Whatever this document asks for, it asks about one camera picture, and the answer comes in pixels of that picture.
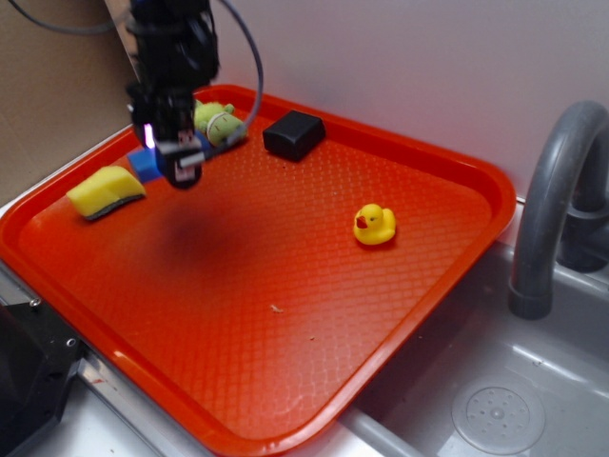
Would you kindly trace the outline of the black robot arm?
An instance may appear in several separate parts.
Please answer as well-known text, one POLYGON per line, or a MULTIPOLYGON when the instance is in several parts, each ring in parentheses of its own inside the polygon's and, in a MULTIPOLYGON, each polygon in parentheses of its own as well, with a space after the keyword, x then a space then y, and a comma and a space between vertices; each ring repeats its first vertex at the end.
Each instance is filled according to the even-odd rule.
POLYGON ((154 144, 156 168, 190 189, 202 164, 247 134, 230 106, 201 105, 193 92, 219 69, 217 34, 207 1, 132 1, 127 29, 136 41, 137 82, 128 86, 134 131, 154 144))

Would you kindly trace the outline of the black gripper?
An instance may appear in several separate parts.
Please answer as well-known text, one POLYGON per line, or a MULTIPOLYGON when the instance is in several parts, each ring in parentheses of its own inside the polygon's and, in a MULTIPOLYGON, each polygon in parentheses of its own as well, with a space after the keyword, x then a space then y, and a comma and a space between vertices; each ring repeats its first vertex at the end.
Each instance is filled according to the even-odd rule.
POLYGON ((222 127, 209 124, 206 139, 211 145, 204 151, 195 134, 193 88, 189 86, 150 86, 141 82, 127 85, 129 112, 136 137, 147 147, 150 136, 155 141, 156 168, 174 188, 187 190, 202 177, 202 165, 196 159, 212 160, 246 139, 243 124, 222 127))

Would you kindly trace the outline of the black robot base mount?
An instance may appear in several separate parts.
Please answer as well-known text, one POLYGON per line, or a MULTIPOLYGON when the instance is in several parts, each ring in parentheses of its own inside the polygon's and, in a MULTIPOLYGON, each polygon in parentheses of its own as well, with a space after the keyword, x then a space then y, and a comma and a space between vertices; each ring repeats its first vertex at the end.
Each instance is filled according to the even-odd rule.
POLYGON ((1 307, 1 454, 16 456, 60 424, 82 358, 77 332, 47 303, 1 307))

